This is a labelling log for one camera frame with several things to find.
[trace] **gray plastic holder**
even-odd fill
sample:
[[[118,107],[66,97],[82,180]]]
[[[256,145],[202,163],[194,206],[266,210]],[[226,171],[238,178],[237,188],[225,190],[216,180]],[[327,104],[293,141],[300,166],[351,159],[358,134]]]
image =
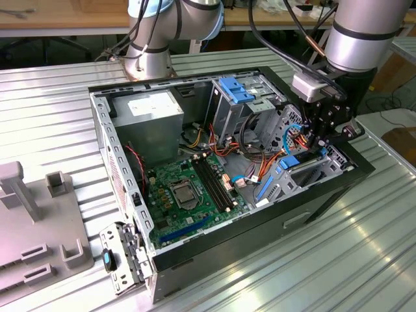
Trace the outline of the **gray plastic holder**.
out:
[[[0,164],[0,306],[94,264],[70,175],[23,178]]]

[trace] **green motherboard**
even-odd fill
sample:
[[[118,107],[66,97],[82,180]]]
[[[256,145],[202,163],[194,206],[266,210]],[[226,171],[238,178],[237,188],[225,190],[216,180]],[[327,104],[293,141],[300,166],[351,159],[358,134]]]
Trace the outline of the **green motherboard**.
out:
[[[226,190],[224,169],[214,154],[159,166],[146,174],[148,209],[155,224],[150,239],[156,249],[250,210],[235,189]]]

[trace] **yellow wire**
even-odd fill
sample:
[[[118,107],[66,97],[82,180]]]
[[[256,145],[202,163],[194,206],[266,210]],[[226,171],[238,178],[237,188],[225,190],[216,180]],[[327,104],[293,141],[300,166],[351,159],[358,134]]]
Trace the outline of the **yellow wire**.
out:
[[[195,142],[194,142],[194,143],[192,143],[191,145],[188,145],[188,147],[189,147],[189,148],[194,148],[195,146],[197,146],[197,145],[198,145],[198,143],[200,142],[200,139],[201,139],[201,133],[202,133],[202,129],[200,129],[200,130],[198,131],[198,136],[196,137]]]

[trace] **sticker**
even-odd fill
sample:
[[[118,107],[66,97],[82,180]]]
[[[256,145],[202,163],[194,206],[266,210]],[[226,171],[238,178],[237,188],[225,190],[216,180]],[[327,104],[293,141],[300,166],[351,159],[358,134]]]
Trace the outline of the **sticker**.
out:
[[[255,206],[258,208],[258,207],[266,205],[267,203],[269,203],[269,201],[268,201],[267,198],[265,198],[265,199],[259,201]]]
[[[163,117],[178,113],[176,103],[167,92],[152,93],[147,97],[132,100],[129,102],[129,108],[133,116],[155,114]]]

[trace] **ram slot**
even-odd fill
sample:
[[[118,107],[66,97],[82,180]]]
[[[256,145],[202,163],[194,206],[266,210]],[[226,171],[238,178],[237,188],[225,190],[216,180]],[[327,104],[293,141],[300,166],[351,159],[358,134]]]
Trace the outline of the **ram slot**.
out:
[[[223,213],[227,208],[231,209],[233,207],[233,203],[220,182],[217,180],[207,161],[205,159],[198,159],[192,162],[192,166],[194,167],[198,177],[201,179],[201,182],[206,188],[208,194],[215,202],[218,210]]]

